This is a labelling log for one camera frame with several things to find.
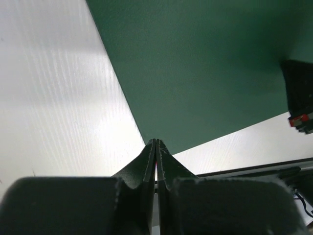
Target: white panel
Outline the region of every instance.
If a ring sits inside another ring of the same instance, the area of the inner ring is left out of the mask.
[[[174,157],[195,174],[313,157],[313,134],[290,128],[288,117],[278,115]]]
[[[23,176],[112,175],[144,146],[84,0],[0,1],[0,197]]]

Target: black object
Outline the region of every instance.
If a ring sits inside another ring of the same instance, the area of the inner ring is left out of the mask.
[[[289,123],[299,132],[313,133],[313,64],[295,60],[281,63],[290,112]]]
[[[161,140],[111,178],[24,178],[6,193],[0,234],[151,234],[157,164],[161,235],[308,234],[278,178],[201,179]],[[288,182],[301,171],[272,171]]]

